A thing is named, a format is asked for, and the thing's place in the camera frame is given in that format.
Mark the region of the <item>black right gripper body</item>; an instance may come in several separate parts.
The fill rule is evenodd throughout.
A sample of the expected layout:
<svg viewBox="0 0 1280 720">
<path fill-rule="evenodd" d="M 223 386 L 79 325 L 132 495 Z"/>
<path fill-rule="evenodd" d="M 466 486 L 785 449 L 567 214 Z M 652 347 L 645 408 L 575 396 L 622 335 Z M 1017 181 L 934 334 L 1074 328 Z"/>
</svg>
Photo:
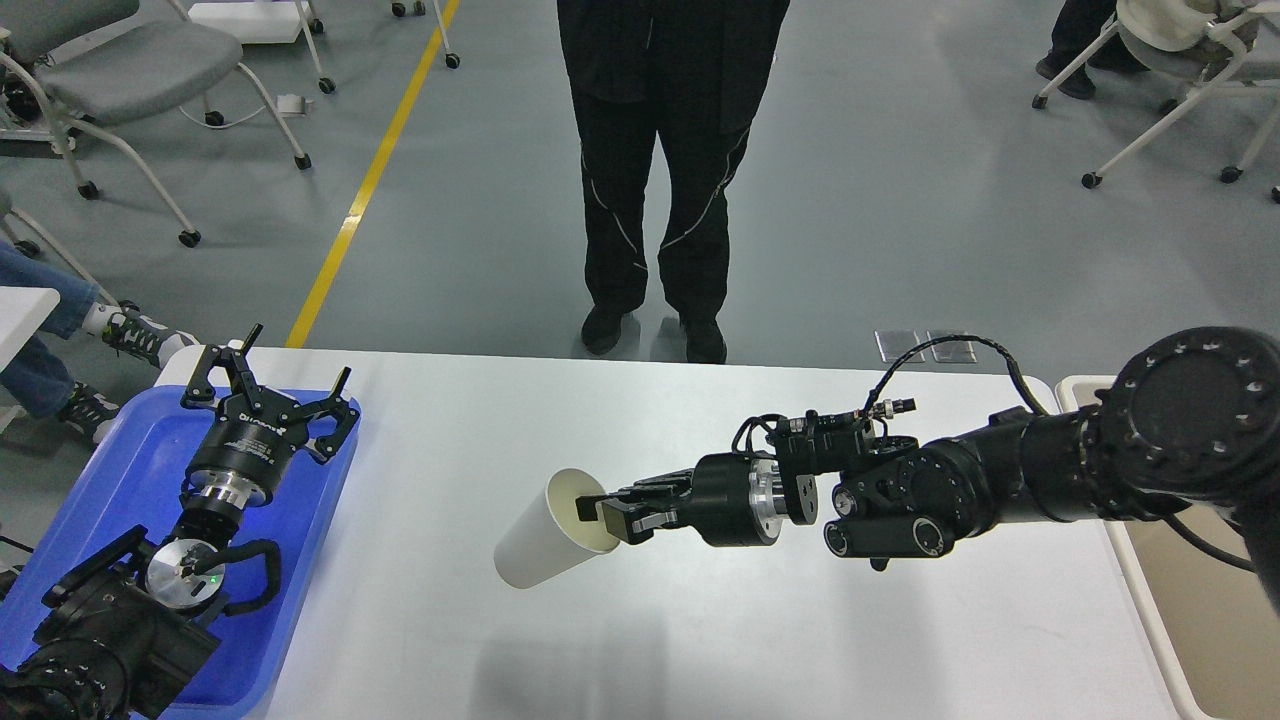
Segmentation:
<svg viewBox="0 0 1280 720">
<path fill-rule="evenodd" d="M 713 454 L 682 471 L 687 489 L 673 505 L 669 529 L 691 527 L 713 547 L 772 546 L 787 512 L 777 509 L 777 462 L 744 454 Z"/>
</svg>

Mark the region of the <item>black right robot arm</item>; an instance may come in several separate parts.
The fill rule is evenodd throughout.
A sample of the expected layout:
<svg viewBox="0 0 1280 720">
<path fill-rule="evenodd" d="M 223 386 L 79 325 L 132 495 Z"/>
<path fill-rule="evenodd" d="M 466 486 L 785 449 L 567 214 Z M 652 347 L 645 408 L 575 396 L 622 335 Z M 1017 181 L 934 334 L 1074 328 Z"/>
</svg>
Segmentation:
<svg viewBox="0 0 1280 720">
<path fill-rule="evenodd" d="M 1019 365 L 1021 405 L 961 436 L 891 436 L 910 398 L 882 384 L 850 413 L 749 418 L 727 454 L 612 493 L 580 491 L 573 515 L 627 544 L 691 527 L 712 546 L 773 544 L 817 519 L 835 473 L 826 544 L 883 570 L 937 559 L 1002 523 L 1164 521 L 1203 553 L 1252 571 L 1277 601 L 1277 341 L 1201 327 L 1139 352 L 1094 405 L 1048 414 Z"/>
</svg>

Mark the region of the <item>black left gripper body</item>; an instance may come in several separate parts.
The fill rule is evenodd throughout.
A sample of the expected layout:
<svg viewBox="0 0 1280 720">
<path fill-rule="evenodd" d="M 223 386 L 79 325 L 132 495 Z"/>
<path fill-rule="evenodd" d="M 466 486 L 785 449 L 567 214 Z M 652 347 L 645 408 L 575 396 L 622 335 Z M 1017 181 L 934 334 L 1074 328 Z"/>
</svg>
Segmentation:
<svg viewBox="0 0 1280 720">
<path fill-rule="evenodd" d="M 301 401 L 292 395 L 264 395 L 262 407 L 243 395 L 220 398 L 215 421 L 202 439 L 186 478 L 204 488 L 228 475 L 250 483 L 247 505 L 270 503 L 298 447 L 308 438 L 300 418 Z"/>
</svg>

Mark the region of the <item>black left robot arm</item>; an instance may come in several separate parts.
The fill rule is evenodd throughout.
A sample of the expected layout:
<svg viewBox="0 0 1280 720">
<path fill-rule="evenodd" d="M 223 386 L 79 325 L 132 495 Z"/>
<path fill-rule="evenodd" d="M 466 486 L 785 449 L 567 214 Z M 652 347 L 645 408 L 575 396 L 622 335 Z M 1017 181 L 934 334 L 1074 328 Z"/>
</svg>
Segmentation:
<svg viewBox="0 0 1280 720">
<path fill-rule="evenodd" d="M 241 719 L 278 674 L 355 457 L 343 370 L 274 389 L 252 341 L 129 401 L 3 602 L 5 719 Z"/>
</svg>

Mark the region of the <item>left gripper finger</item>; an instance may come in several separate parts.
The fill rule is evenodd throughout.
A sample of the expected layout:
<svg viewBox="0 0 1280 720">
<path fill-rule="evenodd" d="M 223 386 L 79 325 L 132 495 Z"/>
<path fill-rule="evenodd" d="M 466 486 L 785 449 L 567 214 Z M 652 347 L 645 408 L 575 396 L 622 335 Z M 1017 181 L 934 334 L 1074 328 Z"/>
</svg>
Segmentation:
<svg viewBox="0 0 1280 720">
<path fill-rule="evenodd" d="M 262 387 L 257 383 L 247 356 L 262 331 L 261 323 L 255 323 L 248 334 L 241 341 L 239 347 L 229 345 L 210 345 L 200 355 L 195 370 L 186 391 L 180 398 L 180 406 L 186 409 L 215 409 L 215 393 L 210 383 L 210 373 L 214 369 L 223 369 L 229 380 L 230 395 L 247 398 L 250 409 L 260 411 L 262 409 Z"/>
<path fill-rule="evenodd" d="M 343 397 L 343 389 L 349 379 L 351 368 L 344 366 L 335 379 L 332 392 L 324 398 L 294 405 L 291 410 L 291 451 L 305 450 L 317 464 L 334 459 L 356 428 L 360 410 L 351 406 Z M 317 418 L 332 418 L 335 428 L 330 434 L 312 437 L 308 424 Z"/>
</svg>

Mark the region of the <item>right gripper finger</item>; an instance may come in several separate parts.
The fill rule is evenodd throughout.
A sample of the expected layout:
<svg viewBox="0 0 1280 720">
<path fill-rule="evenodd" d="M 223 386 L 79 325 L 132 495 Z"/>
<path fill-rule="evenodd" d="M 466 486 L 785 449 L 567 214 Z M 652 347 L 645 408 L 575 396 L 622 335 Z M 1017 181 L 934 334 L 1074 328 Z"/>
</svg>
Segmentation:
<svg viewBox="0 0 1280 720">
<path fill-rule="evenodd" d="M 600 520 L 602 512 L 596 503 L 616 498 L 626 506 L 643 510 L 644 515 L 668 512 L 681 502 L 691 487 L 694 470 L 669 471 L 658 477 L 635 480 L 609 493 L 599 491 L 595 495 L 582 495 L 576 498 L 576 515 L 580 521 Z"/>
<path fill-rule="evenodd" d="M 686 527 L 675 509 L 654 509 L 628 503 L 621 498 L 599 501 L 596 516 L 611 536 L 626 544 L 641 544 L 652 539 L 658 530 Z"/>
</svg>

